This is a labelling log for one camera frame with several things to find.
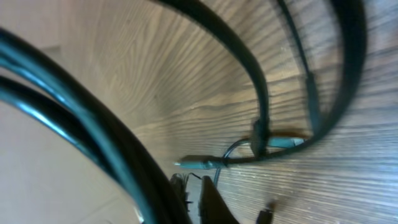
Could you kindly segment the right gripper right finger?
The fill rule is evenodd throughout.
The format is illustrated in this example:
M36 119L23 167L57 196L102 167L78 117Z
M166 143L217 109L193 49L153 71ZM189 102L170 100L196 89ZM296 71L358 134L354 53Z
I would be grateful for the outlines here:
M198 204L201 224L239 224L225 204L212 179L205 175L201 178L201 182Z

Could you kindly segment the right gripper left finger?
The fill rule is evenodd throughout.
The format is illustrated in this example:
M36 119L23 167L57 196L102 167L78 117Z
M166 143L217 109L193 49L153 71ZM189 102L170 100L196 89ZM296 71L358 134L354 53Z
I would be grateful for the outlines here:
M189 212L188 192L187 192L188 175L187 174L174 174L170 179L174 191L176 192L179 199L182 201L185 211Z

